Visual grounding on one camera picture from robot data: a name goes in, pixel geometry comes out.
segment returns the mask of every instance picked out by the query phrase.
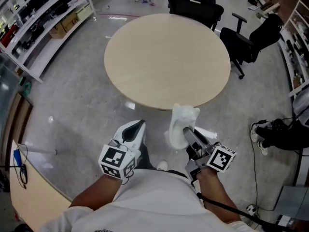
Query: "blue object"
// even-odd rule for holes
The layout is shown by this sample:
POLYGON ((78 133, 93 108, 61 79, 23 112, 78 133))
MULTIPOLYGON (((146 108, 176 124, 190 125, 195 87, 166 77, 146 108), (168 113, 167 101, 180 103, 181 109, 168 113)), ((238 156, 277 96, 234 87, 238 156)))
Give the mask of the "blue object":
POLYGON ((23 165, 23 163, 21 161, 19 149, 14 150, 14 158, 16 160, 17 166, 21 167, 23 165))

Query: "wooden tabletop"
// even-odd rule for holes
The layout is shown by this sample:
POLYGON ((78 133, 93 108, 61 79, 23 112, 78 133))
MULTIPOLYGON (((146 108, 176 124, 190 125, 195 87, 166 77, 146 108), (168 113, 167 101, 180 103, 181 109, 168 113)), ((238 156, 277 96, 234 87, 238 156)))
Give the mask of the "wooden tabletop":
POLYGON ((203 24, 172 14, 152 14, 125 24, 105 50, 107 75, 129 99, 172 109, 199 106, 217 96, 230 75, 220 38, 203 24))
MULTIPOLYGON (((11 166, 13 166, 13 151, 17 148, 13 141, 11 149, 11 166)), ((14 168, 10 168, 11 200, 19 216, 34 232, 47 221, 60 216, 71 202, 64 197, 53 185, 43 178, 31 163, 26 160, 25 153, 20 150, 22 162, 25 163, 28 174, 27 189, 20 186, 14 168)))

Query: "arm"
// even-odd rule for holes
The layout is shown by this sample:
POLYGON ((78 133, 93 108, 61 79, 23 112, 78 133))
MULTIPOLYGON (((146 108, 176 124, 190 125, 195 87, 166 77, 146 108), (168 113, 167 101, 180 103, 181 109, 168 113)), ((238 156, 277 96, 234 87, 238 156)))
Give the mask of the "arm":
MULTIPOLYGON (((233 201, 227 195, 222 183, 220 182, 217 172, 211 168, 202 169, 197 174, 201 193, 208 199, 223 203, 236 208, 233 201)), ((235 221, 241 221, 240 216, 223 208, 217 207, 204 201, 204 207, 213 212, 222 222, 229 224, 235 221)))
POLYGON ((104 174, 94 184, 79 194, 70 207, 84 206, 98 210, 111 203, 121 186, 122 180, 104 174))

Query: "round table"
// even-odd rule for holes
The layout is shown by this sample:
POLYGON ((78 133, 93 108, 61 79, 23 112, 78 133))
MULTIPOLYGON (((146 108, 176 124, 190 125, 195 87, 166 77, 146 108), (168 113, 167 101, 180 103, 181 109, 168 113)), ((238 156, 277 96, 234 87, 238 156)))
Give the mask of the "round table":
POLYGON ((107 44, 104 63, 121 93, 162 110, 208 102, 222 91, 231 69, 226 47, 211 29, 174 14, 125 24, 107 44))

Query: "glass wall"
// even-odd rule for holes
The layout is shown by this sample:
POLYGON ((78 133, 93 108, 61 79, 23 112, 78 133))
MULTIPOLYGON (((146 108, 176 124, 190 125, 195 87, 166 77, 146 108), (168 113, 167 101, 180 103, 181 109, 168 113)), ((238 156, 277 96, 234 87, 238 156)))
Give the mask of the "glass wall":
POLYGON ((15 75, 16 65, 4 54, 0 54, 0 139, 5 127, 8 111, 19 88, 15 75))

